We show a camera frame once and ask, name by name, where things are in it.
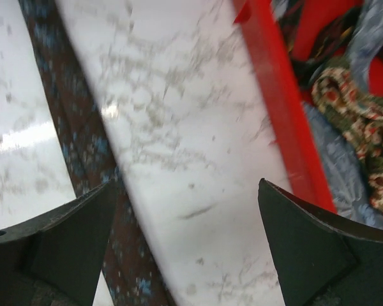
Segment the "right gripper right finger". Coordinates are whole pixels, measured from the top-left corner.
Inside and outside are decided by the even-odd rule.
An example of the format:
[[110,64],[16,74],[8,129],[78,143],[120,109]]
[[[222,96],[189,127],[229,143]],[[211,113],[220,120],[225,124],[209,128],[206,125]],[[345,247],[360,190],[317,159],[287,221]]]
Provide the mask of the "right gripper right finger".
[[286,305],[383,306],[383,230],[262,179],[259,209]]

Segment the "brown blue patterned tie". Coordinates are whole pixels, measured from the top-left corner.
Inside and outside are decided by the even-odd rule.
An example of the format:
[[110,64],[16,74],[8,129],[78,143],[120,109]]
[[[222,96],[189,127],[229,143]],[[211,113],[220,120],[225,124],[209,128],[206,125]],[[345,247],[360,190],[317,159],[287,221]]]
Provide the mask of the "brown blue patterned tie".
[[109,180],[117,184],[117,209],[102,267],[114,305],[173,305],[57,4],[21,1],[20,8],[75,194]]

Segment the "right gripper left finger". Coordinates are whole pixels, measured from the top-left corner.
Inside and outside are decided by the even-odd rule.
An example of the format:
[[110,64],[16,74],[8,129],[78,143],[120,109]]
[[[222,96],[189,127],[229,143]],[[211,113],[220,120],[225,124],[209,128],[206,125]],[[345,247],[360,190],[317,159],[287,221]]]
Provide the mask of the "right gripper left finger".
[[92,305],[116,203],[110,180],[0,229],[0,305]]

